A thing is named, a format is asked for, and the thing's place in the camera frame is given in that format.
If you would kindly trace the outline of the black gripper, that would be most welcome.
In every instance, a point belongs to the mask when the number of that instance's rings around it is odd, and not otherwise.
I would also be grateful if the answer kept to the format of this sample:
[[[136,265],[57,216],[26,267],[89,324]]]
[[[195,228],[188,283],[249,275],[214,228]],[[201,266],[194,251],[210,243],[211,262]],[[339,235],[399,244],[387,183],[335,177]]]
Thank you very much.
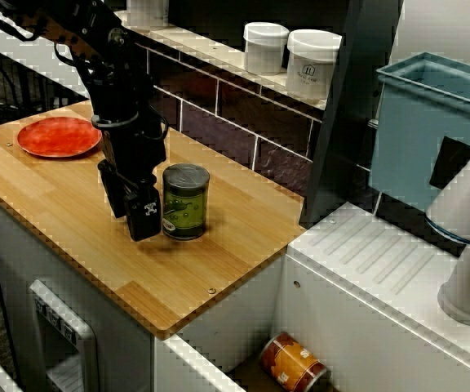
[[[106,159],[98,170],[116,218],[126,215],[131,239],[138,242],[160,233],[162,209],[154,186],[153,169],[166,160],[166,119],[151,105],[123,122],[103,122],[102,139]],[[128,193],[128,184],[151,184]]]

